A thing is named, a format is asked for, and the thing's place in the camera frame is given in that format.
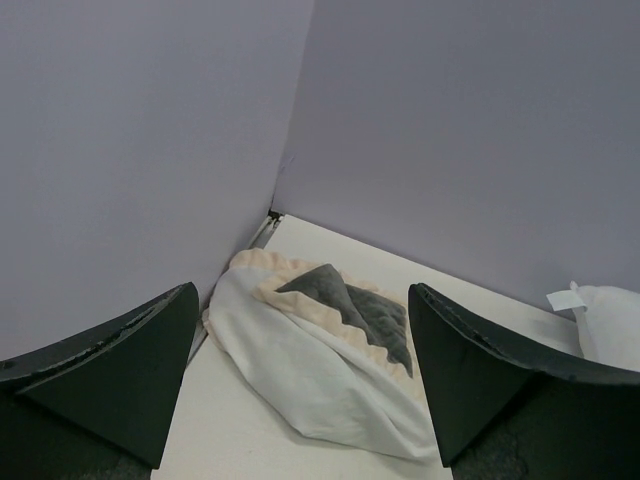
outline cloth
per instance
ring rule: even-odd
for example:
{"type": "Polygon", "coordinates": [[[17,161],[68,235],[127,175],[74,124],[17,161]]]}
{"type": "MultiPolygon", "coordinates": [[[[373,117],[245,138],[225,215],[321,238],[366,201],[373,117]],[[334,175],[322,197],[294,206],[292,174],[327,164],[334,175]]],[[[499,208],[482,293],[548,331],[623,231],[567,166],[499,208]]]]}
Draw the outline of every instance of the cloth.
{"type": "Polygon", "coordinates": [[[205,327],[302,435],[439,458],[406,307],[392,295],[330,265],[249,250],[218,281],[205,327]]]}

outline gray patch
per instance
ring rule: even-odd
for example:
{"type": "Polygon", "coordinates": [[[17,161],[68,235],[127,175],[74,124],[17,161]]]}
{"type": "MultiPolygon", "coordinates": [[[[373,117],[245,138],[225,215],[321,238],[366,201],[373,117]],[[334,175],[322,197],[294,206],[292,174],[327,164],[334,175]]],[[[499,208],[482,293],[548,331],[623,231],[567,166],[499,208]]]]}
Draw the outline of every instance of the gray patch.
{"type": "Polygon", "coordinates": [[[294,278],[278,293],[300,292],[340,312],[342,323],[364,331],[370,345],[387,349],[387,360],[404,365],[413,377],[407,349],[405,309],[368,290],[346,285],[340,273],[326,264],[294,278]]]}

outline white fabric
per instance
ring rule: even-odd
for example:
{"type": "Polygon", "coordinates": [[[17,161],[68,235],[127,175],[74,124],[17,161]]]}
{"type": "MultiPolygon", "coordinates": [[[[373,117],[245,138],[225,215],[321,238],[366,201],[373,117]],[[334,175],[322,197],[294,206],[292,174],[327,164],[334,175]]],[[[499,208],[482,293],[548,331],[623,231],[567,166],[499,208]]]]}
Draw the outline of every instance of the white fabric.
{"type": "Polygon", "coordinates": [[[578,287],[585,308],[575,308],[584,358],[640,371],[640,294],[616,287],[578,287]]]}
{"type": "Polygon", "coordinates": [[[273,272],[232,268],[207,327],[247,382],[298,432],[374,452],[439,461],[426,404],[356,349],[251,295],[273,272]]]}

